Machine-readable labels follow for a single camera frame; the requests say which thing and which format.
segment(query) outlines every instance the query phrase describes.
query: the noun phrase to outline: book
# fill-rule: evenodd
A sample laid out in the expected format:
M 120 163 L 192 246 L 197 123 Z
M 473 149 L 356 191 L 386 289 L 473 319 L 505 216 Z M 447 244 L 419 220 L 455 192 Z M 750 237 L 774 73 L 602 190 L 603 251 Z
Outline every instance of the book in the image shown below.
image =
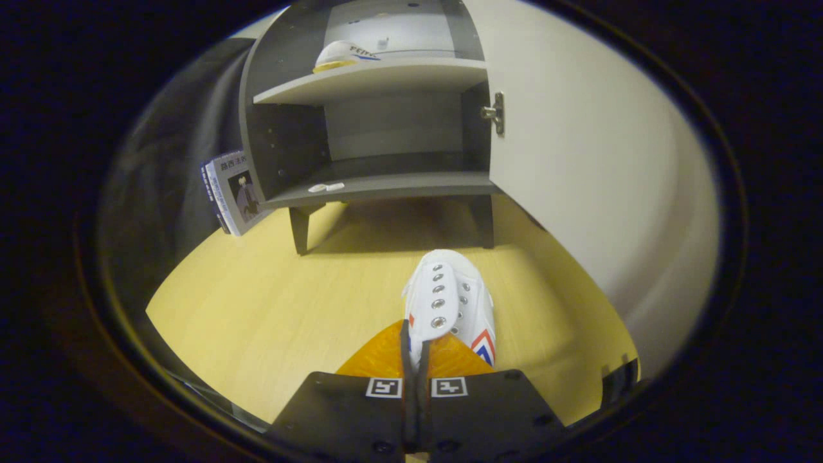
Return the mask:
M 223 232 L 226 234 L 231 234 L 229 227 L 226 225 L 226 220 L 223 218 L 223 214 L 217 207 L 217 201 L 214 199 L 214 194 L 212 193 L 212 183 L 208 181 L 208 174 L 206 173 L 206 164 L 207 162 L 203 162 L 200 165 L 200 176 L 203 179 L 203 184 L 206 186 L 206 194 L 208 195 L 209 204 L 212 206 L 212 211 L 217 217 L 217 221 L 220 223 L 220 227 L 223 229 Z
M 206 164 L 217 208 L 234 236 L 242 236 L 271 210 L 261 209 L 263 192 L 249 173 L 251 159 L 242 151 L 228 152 Z

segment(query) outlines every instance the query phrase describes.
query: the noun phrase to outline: black object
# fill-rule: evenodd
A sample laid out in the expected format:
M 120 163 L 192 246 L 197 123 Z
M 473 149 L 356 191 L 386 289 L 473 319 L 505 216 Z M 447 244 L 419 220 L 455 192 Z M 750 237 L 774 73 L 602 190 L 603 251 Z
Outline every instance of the black object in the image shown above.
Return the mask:
M 432 378 L 431 461 L 509 461 L 559 442 L 565 428 L 519 370 Z
M 603 378 L 601 407 L 612 404 L 634 389 L 638 379 L 637 359 L 624 363 Z
M 313 372 L 266 436 L 324 461 L 402 461 L 402 383 Z
M 400 329 L 400 352 L 406 353 L 410 350 L 412 350 L 412 340 L 409 338 L 409 320 L 404 320 Z M 401 358 L 403 377 L 413 378 L 412 360 L 408 355 L 401 355 Z M 420 447 L 420 425 L 416 416 L 416 411 L 420 408 L 420 405 L 415 387 L 416 383 L 414 381 L 403 382 L 403 400 L 405 401 L 406 410 L 412 410 L 412 413 L 406 412 L 403 416 L 403 446 L 406 448 L 407 453 L 414 453 Z

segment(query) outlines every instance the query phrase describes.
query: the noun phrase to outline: wooden floor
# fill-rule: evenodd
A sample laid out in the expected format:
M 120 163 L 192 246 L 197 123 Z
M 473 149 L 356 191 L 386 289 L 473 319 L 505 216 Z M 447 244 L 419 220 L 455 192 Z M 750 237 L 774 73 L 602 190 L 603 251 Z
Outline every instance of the wooden floor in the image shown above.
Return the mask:
M 331 203 L 311 216 L 299 257 L 278 209 L 242 237 L 216 231 L 146 309 L 206 383 L 274 420 L 306 375 L 334 372 L 403 315 L 400 292 L 426 252 L 455 249 L 495 300 L 496 369 L 522 369 L 570 424 L 597 410 L 604 372 L 637 357 L 588 275 L 508 197 L 494 197 L 493 250 L 451 199 Z

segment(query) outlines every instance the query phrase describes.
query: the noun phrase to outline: gray shelf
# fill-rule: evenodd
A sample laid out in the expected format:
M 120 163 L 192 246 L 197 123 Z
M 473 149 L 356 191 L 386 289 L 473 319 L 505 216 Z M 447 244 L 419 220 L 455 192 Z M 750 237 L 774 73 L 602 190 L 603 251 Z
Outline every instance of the gray shelf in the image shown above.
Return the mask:
M 261 203 L 263 208 L 293 208 L 356 199 L 421 196 L 475 196 L 500 193 L 483 171 L 413 172 L 370 175 L 337 180 L 345 187 L 310 193 L 314 182 L 304 182 Z

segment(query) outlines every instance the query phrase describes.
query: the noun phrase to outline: shelf board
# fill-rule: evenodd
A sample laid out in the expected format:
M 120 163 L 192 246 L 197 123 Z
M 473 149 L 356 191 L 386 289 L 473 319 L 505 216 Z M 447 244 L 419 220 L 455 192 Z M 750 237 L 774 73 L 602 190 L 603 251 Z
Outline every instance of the shelf board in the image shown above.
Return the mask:
M 395 91 L 465 91 L 486 76 L 486 62 L 396 58 L 357 63 L 301 77 L 257 94 L 255 104 L 323 105 Z
M 421 196 L 459 196 L 496 194 L 500 190 L 484 171 L 413 172 L 370 175 L 338 180 L 345 187 L 336 191 L 309 192 L 302 183 L 261 203 L 263 208 L 289 208 L 356 199 L 416 198 Z

